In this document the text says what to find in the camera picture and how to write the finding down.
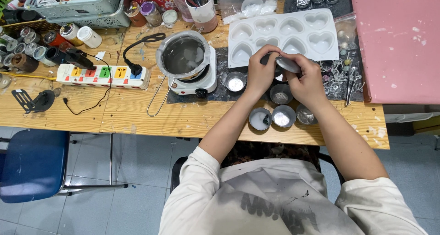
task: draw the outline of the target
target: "white silicone mold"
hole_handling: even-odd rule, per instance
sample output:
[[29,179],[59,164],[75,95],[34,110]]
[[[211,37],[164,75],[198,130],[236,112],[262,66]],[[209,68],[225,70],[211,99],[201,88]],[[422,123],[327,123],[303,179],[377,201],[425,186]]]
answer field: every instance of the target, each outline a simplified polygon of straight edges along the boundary
[[312,9],[244,19],[229,25],[229,68],[247,66],[266,44],[315,61],[337,60],[336,29],[330,9]]

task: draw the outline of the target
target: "pink board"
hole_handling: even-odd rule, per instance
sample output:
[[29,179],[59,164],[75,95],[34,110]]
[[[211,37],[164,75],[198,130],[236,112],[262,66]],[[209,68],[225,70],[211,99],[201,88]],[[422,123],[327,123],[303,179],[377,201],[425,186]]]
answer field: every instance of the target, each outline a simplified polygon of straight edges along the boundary
[[352,0],[371,103],[440,104],[440,0]]

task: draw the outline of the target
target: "chair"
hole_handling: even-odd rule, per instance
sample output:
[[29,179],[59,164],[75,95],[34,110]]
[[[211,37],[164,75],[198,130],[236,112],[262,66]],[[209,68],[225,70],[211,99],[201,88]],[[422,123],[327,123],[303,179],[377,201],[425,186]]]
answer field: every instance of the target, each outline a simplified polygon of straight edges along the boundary
[[[339,172],[338,168],[336,167],[336,165],[334,164],[333,160],[331,159],[331,157],[329,155],[320,153],[320,152],[316,152],[316,157],[318,157],[319,159],[322,159],[324,161],[326,161],[327,163],[330,163],[331,165],[333,165],[333,167],[336,170],[336,173],[338,174],[339,177],[339,182],[341,183],[341,185],[343,183],[345,183],[344,177],[341,175],[341,173]],[[179,174],[180,174],[180,168],[182,168],[182,165],[185,163],[185,161],[188,159],[188,157],[181,157],[179,159],[176,160],[176,162],[173,165],[173,169],[171,170],[171,186],[169,189],[169,193],[173,192],[173,190],[179,186],[180,183],[180,179],[179,179]]]
[[26,129],[11,139],[0,138],[1,142],[9,142],[8,149],[0,150],[0,199],[5,203],[30,202],[80,192],[60,193],[62,190],[128,187],[128,184],[112,184],[113,134],[110,135],[110,184],[64,185],[69,139],[68,131],[45,129]]

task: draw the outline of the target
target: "blue chair seat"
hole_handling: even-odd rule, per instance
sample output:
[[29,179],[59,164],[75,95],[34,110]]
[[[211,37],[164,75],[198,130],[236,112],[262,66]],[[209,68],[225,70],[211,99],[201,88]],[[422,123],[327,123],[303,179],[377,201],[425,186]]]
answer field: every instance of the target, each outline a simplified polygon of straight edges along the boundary
[[27,129],[9,142],[0,179],[0,199],[29,202],[56,195],[64,185],[68,131]]

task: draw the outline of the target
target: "plastic bag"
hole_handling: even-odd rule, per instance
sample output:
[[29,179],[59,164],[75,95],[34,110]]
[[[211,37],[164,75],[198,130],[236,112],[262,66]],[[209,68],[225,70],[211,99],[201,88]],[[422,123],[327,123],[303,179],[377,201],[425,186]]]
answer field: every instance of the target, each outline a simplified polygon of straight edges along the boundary
[[277,0],[217,0],[223,24],[240,19],[275,14]]
[[338,36],[339,49],[357,49],[356,39],[356,14],[349,13],[334,19],[336,35]]

